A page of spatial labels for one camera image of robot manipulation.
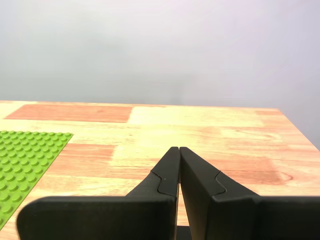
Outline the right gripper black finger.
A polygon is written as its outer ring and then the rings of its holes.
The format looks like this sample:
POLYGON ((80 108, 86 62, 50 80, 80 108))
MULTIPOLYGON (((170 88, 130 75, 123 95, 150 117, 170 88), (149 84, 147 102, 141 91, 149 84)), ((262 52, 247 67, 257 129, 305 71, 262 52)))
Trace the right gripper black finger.
POLYGON ((317 240, 318 196, 261 196, 187 147, 180 185, 194 240, 317 240))
POLYGON ((27 204, 22 240, 174 240, 181 155, 171 147, 125 196, 49 196, 27 204))

